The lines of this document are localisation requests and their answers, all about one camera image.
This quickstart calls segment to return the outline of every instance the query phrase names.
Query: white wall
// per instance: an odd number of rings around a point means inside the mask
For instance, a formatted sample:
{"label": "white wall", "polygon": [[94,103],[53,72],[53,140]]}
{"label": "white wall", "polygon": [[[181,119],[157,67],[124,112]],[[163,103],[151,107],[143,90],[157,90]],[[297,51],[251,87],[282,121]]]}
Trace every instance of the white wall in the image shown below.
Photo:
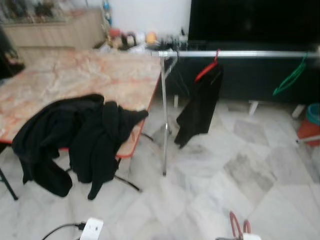
{"label": "white wall", "polygon": [[[73,0],[84,5],[85,0]],[[191,0],[109,0],[113,27],[123,32],[142,31],[179,34],[189,31]],[[101,6],[102,0],[88,0],[89,6]]]}

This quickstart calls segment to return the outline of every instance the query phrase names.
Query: black cloth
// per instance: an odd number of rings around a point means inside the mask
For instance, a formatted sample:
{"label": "black cloth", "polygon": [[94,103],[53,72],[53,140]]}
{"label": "black cloth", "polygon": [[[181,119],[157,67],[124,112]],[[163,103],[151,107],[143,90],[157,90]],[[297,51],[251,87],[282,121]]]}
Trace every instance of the black cloth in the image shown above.
{"label": "black cloth", "polygon": [[148,116],[146,110],[129,111],[107,102],[84,123],[70,148],[70,165],[82,183],[92,182],[88,199],[94,199],[102,184],[114,178],[118,169],[115,159],[132,129]]}
{"label": "black cloth", "polygon": [[59,156],[60,148],[69,148],[70,165],[79,181],[93,181],[94,194],[88,197],[93,199],[102,183],[113,178],[120,145],[134,125],[147,116],[145,110],[124,110],[115,102],[104,104],[99,94],[49,104],[27,121],[12,141],[22,166],[23,183],[34,180],[51,193],[65,197],[72,180],[53,159]]}
{"label": "black cloth", "polygon": [[193,136],[208,133],[219,99],[223,74],[223,67],[218,64],[194,84],[195,91],[191,100],[176,119],[180,129],[174,142],[180,148]]}

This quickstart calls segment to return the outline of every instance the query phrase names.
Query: blue container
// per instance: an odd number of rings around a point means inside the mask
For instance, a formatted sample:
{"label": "blue container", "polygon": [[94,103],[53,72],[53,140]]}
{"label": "blue container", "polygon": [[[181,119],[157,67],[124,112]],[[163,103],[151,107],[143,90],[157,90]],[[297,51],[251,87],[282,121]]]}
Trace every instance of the blue container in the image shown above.
{"label": "blue container", "polygon": [[320,126],[320,103],[314,103],[308,107],[306,118],[310,123]]}

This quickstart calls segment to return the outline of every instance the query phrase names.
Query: green hanger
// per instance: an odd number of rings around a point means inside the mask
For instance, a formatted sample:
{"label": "green hanger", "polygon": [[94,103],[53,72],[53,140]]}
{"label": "green hanger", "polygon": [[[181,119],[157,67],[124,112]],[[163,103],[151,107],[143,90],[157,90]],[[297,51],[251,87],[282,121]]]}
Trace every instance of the green hanger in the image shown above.
{"label": "green hanger", "polygon": [[308,53],[305,54],[305,56],[303,57],[301,63],[299,64],[299,66],[289,75],[286,77],[286,79],[280,84],[279,87],[277,87],[274,91],[273,91],[273,96],[281,93],[282,91],[286,90],[287,88],[289,88],[292,84],[294,84],[296,82],[296,80],[300,77],[300,75],[304,72],[304,70],[306,69],[306,63],[305,60],[308,57]]}

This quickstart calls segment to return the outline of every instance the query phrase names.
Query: bottle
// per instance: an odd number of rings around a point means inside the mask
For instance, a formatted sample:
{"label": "bottle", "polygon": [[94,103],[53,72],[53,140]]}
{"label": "bottle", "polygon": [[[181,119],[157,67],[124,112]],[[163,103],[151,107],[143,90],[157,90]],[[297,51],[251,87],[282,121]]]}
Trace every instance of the bottle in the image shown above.
{"label": "bottle", "polygon": [[103,8],[104,20],[107,21],[111,26],[112,25],[111,8],[108,0],[103,0],[102,8]]}

